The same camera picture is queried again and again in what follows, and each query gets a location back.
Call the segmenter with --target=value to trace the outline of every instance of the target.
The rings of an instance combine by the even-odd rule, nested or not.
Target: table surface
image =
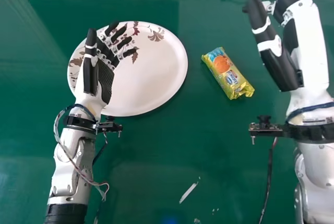
[[[258,139],[252,146],[248,124],[259,114],[282,123],[289,94],[279,92],[262,66],[241,12],[245,1],[0,0],[0,219],[6,224],[44,219],[55,167],[53,122],[59,110],[74,102],[67,63],[87,29],[140,20],[179,37],[188,54],[188,73],[178,93],[160,108],[117,119],[124,132],[120,138],[110,135],[94,166],[95,179],[111,184],[99,223],[256,223],[272,139]],[[333,2],[314,1],[334,77]],[[255,87],[253,97],[230,101],[201,63],[202,54],[219,46]],[[97,147],[102,144],[99,137]],[[264,223],[294,222],[293,149],[289,139],[281,139],[275,149]],[[92,190],[87,223],[93,222],[99,202],[99,193]]]

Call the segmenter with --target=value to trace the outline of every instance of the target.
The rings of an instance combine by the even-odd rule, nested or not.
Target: white paper scrap
[[[198,182],[197,183],[193,183],[190,188],[188,188],[188,190],[182,195],[180,201],[179,201],[179,204],[181,204],[186,197],[188,197],[188,195],[192,192],[192,190],[194,190],[194,188],[197,186]]]

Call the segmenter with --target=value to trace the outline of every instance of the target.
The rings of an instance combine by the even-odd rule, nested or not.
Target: black mounting bracket
[[[66,116],[64,118],[64,125],[69,128],[81,129],[84,131],[89,131],[92,133],[103,133],[103,132],[111,132],[111,133],[121,133],[123,131],[123,126],[116,124],[114,122],[114,117],[107,116],[105,118],[105,122],[94,122],[91,120],[78,118],[75,116]]]
[[[286,137],[297,142],[311,144],[325,144],[334,142],[334,123],[315,126],[296,126],[289,123],[271,124],[271,116],[260,115],[258,123],[249,125],[249,133],[254,144],[256,137]]]

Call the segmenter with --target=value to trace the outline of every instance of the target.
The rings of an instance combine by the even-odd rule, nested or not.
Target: yellow snack wrapper
[[[230,100],[236,99],[243,94],[246,97],[253,95],[255,89],[242,76],[238,68],[236,68],[225,53],[224,48],[216,48],[202,55],[202,61],[208,66]]]

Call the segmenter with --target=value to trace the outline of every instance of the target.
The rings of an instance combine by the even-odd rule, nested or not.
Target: orange cookie image
[[[227,72],[230,69],[230,65],[228,64],[228,58],[223,56],[217,56],[213,61],[214,67],[218,73],[222,74]]]

